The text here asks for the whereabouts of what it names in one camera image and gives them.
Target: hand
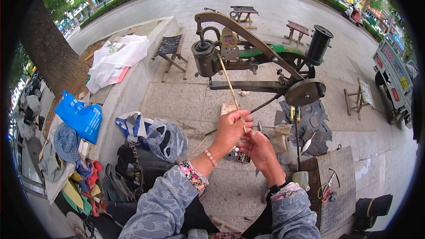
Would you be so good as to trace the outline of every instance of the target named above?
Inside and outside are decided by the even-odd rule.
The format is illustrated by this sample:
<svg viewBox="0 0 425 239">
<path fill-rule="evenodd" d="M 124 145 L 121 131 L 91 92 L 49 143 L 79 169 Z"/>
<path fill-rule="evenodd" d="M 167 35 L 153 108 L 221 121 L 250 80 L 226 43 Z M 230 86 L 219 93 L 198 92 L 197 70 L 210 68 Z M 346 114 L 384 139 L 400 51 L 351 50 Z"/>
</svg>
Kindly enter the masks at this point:
<svg viewBox="0 0 425 239">
<path fill-rule="evenodd" d="M 269 187 L 282 185 L 285 183 L 286 174 L 280 166 L 276 153 L 269 139 L 257 130 L 251 130 L 241 136 L 239 151 L 247 154 L 254 165 L 267 179 Z"/>
<path fill-rule="evenodd" d="M 249 113 L 250 110 L 235 110 L 220 116 L 215 140 L 208 148 L 217 162 L 229 153 L 241 139 L 243 125 L 247 128 L 247 133 L 251 132 L 250 127 L 253 126 L 253 123 Z"/>
</svg>

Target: pink beaded bracelet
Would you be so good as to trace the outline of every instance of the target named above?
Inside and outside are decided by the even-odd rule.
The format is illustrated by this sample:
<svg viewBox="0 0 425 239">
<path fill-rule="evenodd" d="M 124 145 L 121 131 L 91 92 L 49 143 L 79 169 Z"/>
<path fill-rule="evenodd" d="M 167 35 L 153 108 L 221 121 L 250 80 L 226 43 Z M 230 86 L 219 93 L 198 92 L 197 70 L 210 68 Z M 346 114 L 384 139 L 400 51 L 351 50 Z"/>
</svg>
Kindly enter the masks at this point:
<svg viewBox="0 0 425 239">
<path fill-rule="evenodd" d="M 217 167 L 217 163 L 215 162 L 215 159 L 211 156 L 211 152 L 209 152 L 207 148 L 204 150 L 204 152 L 210 158 L 210 161 L 212 162 L 212 164 L 214 165 L 214 167 Z"/>
</svg>

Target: blue plastic bag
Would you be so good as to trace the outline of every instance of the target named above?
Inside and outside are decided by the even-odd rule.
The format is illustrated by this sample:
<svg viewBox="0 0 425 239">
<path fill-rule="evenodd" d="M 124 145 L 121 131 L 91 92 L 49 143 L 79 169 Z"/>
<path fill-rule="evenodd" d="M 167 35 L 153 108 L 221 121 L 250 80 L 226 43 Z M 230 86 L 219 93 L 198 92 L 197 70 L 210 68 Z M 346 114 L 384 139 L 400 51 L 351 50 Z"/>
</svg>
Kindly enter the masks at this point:
<svg viewBox="0 0 425 239">
<path fill-rule="evenodd" d="M 99 105 L 84 107 L 71 93 L 63 91 L 63 99 L 54 110 L 57 115 L 83 139 L 96 144 L 102 110 Z"/>
</svg>

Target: small container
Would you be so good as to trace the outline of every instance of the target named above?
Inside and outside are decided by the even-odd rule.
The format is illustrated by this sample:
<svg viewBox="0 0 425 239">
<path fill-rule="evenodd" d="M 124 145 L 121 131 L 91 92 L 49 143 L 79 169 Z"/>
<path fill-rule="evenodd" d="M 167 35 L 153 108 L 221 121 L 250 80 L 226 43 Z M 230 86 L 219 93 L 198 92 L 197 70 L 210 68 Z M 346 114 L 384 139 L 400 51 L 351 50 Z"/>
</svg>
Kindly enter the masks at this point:
<svg viewBox="0 0 425 239">
<path fill-rule="evenodd" d="M 309 186 L 309 172 L 307 171 L 300 171 L 295 172 L 292 176 L 292 180 L 294 183 L 298 183 L 302 189 L 305 191 L 310 190 Z"/>
</svg>

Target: green fabric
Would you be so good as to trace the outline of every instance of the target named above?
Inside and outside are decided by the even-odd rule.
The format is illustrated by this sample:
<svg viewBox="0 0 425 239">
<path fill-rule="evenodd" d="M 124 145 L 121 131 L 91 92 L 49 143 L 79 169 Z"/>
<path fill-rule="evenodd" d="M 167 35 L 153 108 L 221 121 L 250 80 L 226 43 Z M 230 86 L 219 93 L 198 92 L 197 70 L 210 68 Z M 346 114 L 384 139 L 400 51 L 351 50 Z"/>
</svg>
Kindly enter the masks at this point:
<svg viewBox="0 0 425 239">
<path fill-rule="evenodd" d="M 65 194 L 64 191 L 61 191 L 62 195 L 64 196 L 64 198 L 66 199 L 66 201 L 68 202 L 68 204 L 71 205 L 71 207 L 76 210 L 78 213 L 84 213 L 85 215 L 91 215 L 91 209 L 92 206 L 90 204 L 90 202 L 88 202 L 88 197 L 86 197 L 85 195 L 80 194 L 80 197 L 83 201 L 83 206 L 84 206 L 84 210 L 80 209 L 79 207 L 77 207 L 77 205 L 72 201 L 72 199 L 70 199 L 67 194 Z"/>
</svg>

